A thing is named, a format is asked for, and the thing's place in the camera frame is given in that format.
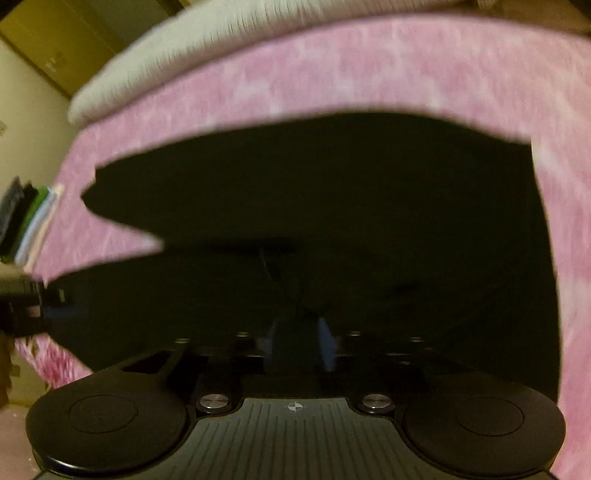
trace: pink bedspread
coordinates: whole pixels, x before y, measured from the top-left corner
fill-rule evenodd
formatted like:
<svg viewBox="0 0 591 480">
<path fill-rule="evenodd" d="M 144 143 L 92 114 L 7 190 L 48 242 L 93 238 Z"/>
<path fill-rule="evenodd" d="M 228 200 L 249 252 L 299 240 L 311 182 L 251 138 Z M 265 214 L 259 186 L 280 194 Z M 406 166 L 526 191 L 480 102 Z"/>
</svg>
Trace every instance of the pink bedspread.
<svg viewBox="0 0 591 480">
<path fill-rule="evenodd" d="M 425 112 L 531 139 L 563 325 L 568 433 L 554 473 L 591 478 L 591 42 L 584 38 L 484 19 L 382 17 L 270 41 L 196 69 L 79 135 L 57 179 L 66 195 L 36 273 L 49 280 L 159 248 L 86 211 L 80 193 L 96 165 L 179 137 L 343 108 Z M 89 373 L 47 337 L 37 339 L 35 358 L 20 348 L 55 387 Z"/>
</svg>

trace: black mechanical device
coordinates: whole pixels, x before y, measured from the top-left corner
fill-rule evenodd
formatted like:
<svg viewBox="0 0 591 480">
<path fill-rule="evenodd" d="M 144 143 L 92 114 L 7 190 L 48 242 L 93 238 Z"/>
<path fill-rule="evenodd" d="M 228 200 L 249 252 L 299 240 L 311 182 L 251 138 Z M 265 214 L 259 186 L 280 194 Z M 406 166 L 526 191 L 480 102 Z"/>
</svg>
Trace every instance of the black mechanical device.
<svg viewBox="0 0 591 480">
<path fill-rule="evenodd" d="M 3 327 L 15 333 L 11 315 Z M 19 328 L 42 328 L 38 318 Z M 566 426 L 544 395 L 420 338 L 335 342 L 330 372 L 302 373 L 274 368 L 247 332 L 218 348 L 178 339 L 51 391 L 27 417 L 37 478 L 554 478 Z"/>
</svg>

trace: ribbed white fabric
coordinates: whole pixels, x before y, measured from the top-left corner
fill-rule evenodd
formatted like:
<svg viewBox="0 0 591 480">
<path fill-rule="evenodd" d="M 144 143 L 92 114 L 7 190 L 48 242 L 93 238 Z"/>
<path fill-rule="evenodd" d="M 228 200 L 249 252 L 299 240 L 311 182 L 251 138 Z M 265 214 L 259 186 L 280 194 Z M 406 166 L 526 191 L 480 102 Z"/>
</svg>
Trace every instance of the ribbed white fabric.
<svg viewBox="0 0 591 480">
<path fill-rule="evenodd" d="M 83 127 L 189 69 L 281 34 L 336 20 L 433 9 L 461 0 L 205 0 L 114 57 L 74 96 Z"/>
</svg>

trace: metal screw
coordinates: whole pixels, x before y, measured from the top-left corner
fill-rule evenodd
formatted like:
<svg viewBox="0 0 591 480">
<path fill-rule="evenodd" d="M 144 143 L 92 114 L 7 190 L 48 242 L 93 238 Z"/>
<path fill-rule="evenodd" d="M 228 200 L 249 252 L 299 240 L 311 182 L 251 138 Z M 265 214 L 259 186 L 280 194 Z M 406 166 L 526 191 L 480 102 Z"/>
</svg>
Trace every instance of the metal screw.
<svg viewBox="0 0 591 480">
<path fill-rule="evenodd" d="M 199 403 L 206 410 L 219 410 L 220 408 L 227 407 L 230 399 L 221 393 L 212 393 L 201 397 Z"/>
<path fill-rule="evenodd" d="M 363 398 L 363 406 L 368 411 L 381 411 L 392 405 L 392 399 L 380 393 L 372 393 Z"/>
</svg>

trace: wooden cabinet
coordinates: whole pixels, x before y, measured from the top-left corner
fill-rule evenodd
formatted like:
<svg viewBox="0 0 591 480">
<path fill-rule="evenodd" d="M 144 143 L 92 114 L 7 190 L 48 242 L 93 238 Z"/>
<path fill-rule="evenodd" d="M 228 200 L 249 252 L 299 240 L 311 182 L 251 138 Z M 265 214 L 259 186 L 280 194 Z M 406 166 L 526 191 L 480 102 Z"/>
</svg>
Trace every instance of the wooden cabinet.
<svg viewBox="0 0 591 480">
<path fill-rule="evenodd" d="M 0 34 L 69 95 L 123 48 L 82 0 L 24 0 Z"/>
</svg>

